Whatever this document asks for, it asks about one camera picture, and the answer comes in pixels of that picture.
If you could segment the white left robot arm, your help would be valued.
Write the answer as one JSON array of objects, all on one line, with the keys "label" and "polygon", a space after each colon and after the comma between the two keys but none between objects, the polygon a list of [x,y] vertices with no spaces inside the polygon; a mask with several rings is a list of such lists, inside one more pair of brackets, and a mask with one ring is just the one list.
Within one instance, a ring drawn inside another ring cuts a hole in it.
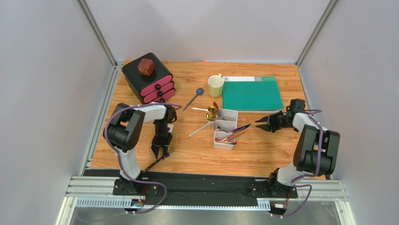
[{"label": "white left robot arm", "polygon": [[[150,186],[159,186],[154,181],[142,181],[141,177],[175,151],[170,143],[173,122],[177,120],[177,110],[180,108],[180,105],[157,101],[144,105],[119,103],[116,106],[103,130],[103,137],[115,151],[120,167],[119,178],[114,183],[114,195],[138,195],[143,194]],[[152,122],[155,126],[151,150],[156,160],[142,170],[138,165],[135,148],[143,124],[147,122]]]}]

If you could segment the iridescent purple knife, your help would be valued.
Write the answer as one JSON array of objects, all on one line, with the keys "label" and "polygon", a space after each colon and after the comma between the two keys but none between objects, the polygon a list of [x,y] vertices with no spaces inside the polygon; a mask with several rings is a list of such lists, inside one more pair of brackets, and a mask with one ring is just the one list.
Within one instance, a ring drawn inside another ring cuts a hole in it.
[{"label": "iridescent purple knife", "polygon": [[241,126],[241,127],[235,128],[235,129],[233,129],[233,130],[230,130],[228,133],[231,133],[231,134],[233,134],[233,133],[236,133],[236,132],[239,132],[239,131],[245,130],[245,129],[249,128],[250,126],[251,126],[251,124],[247,124],[247,125],[244,125],[244,126]]}]

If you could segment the white compartment organizer box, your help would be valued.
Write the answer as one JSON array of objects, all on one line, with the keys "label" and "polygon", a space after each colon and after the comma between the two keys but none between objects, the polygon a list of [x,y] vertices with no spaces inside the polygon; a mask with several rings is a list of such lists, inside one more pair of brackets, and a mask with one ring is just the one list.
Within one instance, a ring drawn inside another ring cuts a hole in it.
[{"label": "white compartment organizer box", "polygon": [[[237,128],[238,111],[220,109],[215,120],[214,126],[220,126],[226,131]],[[233,150],[234,145],[220,143],[220,141],[231,133],[225,133],[222,131],[214,132],[213,148],[219,150]]]}]

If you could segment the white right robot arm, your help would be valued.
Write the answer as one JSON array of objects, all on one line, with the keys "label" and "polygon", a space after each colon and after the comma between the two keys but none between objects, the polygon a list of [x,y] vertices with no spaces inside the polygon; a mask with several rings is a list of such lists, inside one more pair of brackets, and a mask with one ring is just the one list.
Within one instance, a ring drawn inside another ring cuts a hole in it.
[{"label": "white right robot arm", "polygon": [[293,188],[307,177],[331,175],[336,166],[340,134],[322,126],[314,117],[316,110],[307,110],[305,101],[292,99],[286,112],[279,111],[256,122],[257,127],[271,133],[292,128],[300,133],[293,161],[277,168],[269,176],[270,188]]}]

